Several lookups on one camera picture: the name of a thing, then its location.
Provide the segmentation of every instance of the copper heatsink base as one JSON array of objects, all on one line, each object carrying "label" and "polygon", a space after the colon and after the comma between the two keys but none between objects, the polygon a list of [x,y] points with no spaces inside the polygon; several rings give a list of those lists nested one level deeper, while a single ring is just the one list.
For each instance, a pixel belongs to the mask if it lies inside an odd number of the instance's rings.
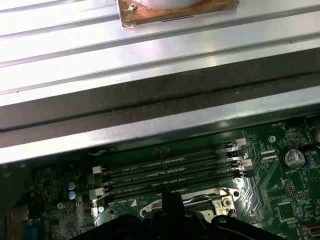
[{"label": "copper heatsink base", "polygon": [[120,19],[124,27],[206,14],[236,8],[239,0],[204,0],[202,3],[179,10],[157,10],[134,0],[118,0]]}]

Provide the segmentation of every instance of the motherboard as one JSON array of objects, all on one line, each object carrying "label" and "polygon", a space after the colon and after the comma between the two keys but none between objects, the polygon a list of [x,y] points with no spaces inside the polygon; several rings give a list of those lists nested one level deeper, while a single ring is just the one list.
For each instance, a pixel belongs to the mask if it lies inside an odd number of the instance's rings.
[{"label": "motherboard", "polygon": [[305,119],[111,152],[33,169],[8,214],[16,239],[69,240],[123,214],[150,218],[164,191],[208,222],[229,215],[288,240],[320,236],[320,152]]}]

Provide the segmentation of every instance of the metal bracket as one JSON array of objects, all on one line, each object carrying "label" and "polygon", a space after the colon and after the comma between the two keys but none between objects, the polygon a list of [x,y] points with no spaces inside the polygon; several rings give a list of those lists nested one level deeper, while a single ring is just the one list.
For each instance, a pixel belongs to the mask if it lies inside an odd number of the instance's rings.
[{"label": "metal bracket", "polygon": [[[238,189],[216,187],[181,195],[186,209],[192,208],[196,213],[203,215],[204,219],[211,220],[219,215],[236,216],[235,201],[240,198]],[[140,216],[145,218],[162,209],[162,199],[157,199],[140,210]]]}]

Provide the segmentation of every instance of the capacitor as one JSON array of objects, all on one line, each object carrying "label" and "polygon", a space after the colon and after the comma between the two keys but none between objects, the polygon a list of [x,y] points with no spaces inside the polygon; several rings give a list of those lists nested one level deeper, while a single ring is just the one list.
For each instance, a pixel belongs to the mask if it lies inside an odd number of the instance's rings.
[{"label": "capacitor", "polygon": [[290,169],[301,169],[305,163],[304,154],[297,149],[290,149],[284,156],[284,164]]},{"label": "capacitor", "polygon": [[77,194],[74,191],[68,193],[68,199],[74,200],[77,197]]},{"label": "capacitor", "polygon": [[105,208],[103,206],[98,207],[98,212],[102,213],[105,210]]},{"label": "capacitor", "polygon": [[71,181],[71,182],[68,183],[67,188],[68,188],[69,191],[72,191],[73,189],[76,188],[76,184]]}]

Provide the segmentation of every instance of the green circuit board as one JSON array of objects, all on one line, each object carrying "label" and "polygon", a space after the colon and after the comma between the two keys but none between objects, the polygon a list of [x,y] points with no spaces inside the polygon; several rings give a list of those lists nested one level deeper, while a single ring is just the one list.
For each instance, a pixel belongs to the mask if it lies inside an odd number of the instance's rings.
[{"label": "green circuit board", "polygon": [[[238,189],[240,198],[235,201],[235,208],[239,220],[288,240],[313,239],[299,227],[299,223],[320,221],[319,151],[314,147],[304,147],[314,145],[310,127],[305,121],[297,126],[277,122],[125,152],[103,154],[91,159],[89,164],[83,159],[83,164],[77,162],[74,165],[90,167],[99,165],[110,171],[123,168],[122,172],[134,172],[141,167],[139,164],[142,160],[144,163],[148,161],[153,163],[159,158],[179,156],[190,151],[197,152],[199,149],[237,139],[246,139],[243,149],[247,153],[246,158],[251,159],[252,165],[245,170],[253,170],[255,176],[186,184],[178,191],[183,194],[215,187]],[[290,169],[284,159],[290,150],[298,149],[303,153],[305,162],[299,169]],[[140,210],[161,197],[160,193],[138,196],[133,194],[127,198],[108,202],[101,211],[92,216],[85,200],[79,203],[77,200],[69,200],[68,191],[61,190],[69,181],[78,181],[77,187],[80,192],[86,192],[91,188],[90,184],[82,181],[82,175],[88,174],[87,168],[77,169],[70,174],[61,173],[57,167],[34,170],[30,182],[38,183],[40,194],[45,201],[46,211],[39,218],[42,227],[40,231],[44,239],[68,240],[126,213],[141,217]],[[50,188],[47,185],[45,189],[44,182],[48,184],[48,181]],[[62,203],[63,207],[57,209],[57,203]]]}]

